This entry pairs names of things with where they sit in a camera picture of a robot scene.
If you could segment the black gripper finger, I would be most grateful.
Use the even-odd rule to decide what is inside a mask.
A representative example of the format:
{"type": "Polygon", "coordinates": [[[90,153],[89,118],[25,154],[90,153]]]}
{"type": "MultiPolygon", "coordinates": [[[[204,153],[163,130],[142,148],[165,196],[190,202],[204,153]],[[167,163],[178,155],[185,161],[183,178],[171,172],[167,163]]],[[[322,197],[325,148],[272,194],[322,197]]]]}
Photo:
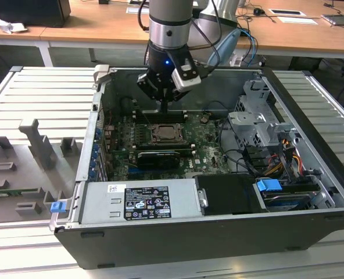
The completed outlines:
{"type": "Polygon", "coordinates": [[[137,78],[138,87],[151,99],[159,103],[159,112],[164,113],[164,86],[158,75],[140,74],[137,78]]]}
{"type": "Polygon", "coordinates": [[[167,113],[169,103],[179,101],[186,94],[187,92],[167,91],[163,97],[163,113],[167,113]]]}

